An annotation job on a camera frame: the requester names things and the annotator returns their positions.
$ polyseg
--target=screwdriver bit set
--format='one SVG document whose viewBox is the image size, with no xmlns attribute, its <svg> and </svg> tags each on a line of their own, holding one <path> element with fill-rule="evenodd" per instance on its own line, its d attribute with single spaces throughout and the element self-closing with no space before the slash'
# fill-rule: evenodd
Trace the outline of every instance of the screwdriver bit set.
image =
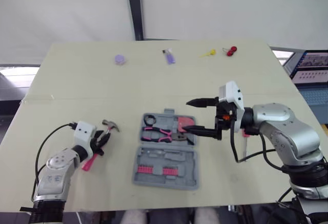
<svg viewBox="0 0 328 224">
<path fill-rule="evenodd" d="M 194 117 L 176 115 L 172 109 L 165 109 L 163 114 L 144 114 L 133 182 L 144 186 L 197 189 L 196 136 L 182 128 L 194 124 Z"/>
</svg>

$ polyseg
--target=wire cutters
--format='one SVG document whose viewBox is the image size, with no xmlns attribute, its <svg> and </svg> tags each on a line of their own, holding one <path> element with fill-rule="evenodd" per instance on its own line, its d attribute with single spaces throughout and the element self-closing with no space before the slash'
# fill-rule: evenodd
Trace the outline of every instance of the wire cutters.
<svg viewBox="0 0 328 224">
<path fill-rule="evenodd" d="M 142 130 L 150 131 L 150 132 L 154 131 L 166 135 L 165 137 L 161 137 L 161 138 L 141 137 L 142 141 L 171 143 L 173 140 L 176 141 L 187 140 L 187 136 L 183 135 L 182 133 L 172 133 L 171 130 L 167 130 L 167 129 L 161 129 L 157 127 L 143 127 Z"/>
</svg>

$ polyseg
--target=orange component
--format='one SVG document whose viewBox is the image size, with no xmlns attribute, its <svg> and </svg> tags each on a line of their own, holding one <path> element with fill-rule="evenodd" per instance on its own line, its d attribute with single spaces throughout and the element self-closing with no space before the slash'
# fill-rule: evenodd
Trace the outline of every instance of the orange component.
<svg viewBox="0 0 328 224">
<path fill-rule="evenodd" d="M 230 120 L 230 116 L 229 116 L 229 115 L 223 115 L 223 116 L 222 116 L 222 119 L 223 119 L 223 120 Z"/>
</svg>

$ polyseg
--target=white table surface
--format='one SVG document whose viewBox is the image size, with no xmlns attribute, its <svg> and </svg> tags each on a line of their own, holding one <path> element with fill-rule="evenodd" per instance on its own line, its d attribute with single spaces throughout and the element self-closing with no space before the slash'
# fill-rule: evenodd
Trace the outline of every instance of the white table surface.
<svg viewBox="0 0 328 224">
<path fill-rule="evenodd" d="M 221 48 L 236 45 L 225 56 Z M 176 64 L 167 65 L 161 50 L 172 48 Z M 215 48 L 215 56 L 199 58 Z M 123 54 L 128 62 L 117 66 Z M 214 97 L 218 88 L 235 80 L 244 105 L 282 103 L 312 126 L 328 153 L 327 137 L 268 45 L 258 40 L 101 42 L 55 44 L 44 60 L 0 146 L 0 211 L 17 212 L 32 206 L 34 160 L 43 139 L 56 127 L 84 120 L 103 129 L 102 119 L 115 121 L 112 132 L 91 170 L 72 177 L 66 211 L 104 211 L 191 206 L 219 206 L 274 202 L 288 187 L 289 178 L 262 156 L 234 162 L 229 133 L 222 141 L 200 137 L 200 187 L 195 191 L 136 186 L 132 169 L 142 114 L 174 108 L 193 115 L 198 125 L 214 127 L 214 108 L 185 105 L 193 98 Z M 241 156 L 241 134 L 236 134 Z M 259 137 L 249 138 L 249 153 L 261 150 Z M 72 147 L 73 131 L 55 133 L 44 146 L 39 165 L 54 153 Z M 275 153 L 270 159 L 281 165 Z"/>
</svg>

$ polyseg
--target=white curtain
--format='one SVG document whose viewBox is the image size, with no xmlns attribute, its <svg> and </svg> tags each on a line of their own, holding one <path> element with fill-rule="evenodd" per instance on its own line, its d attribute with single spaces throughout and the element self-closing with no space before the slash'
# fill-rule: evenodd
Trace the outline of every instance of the white curtain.
<svg viewBox="0 0 328 224">
<path fill-rule="evenodd" d="M 0 0 L 0 64 L 40 64 L 52 43 L 134 40 L 129 0 Z"/>
<path fill-rule="evenodd" d="M 143 9 L 147 38 L 255 37 L 328 48 L 328 0 L 143 0 Z"/>
</svg>

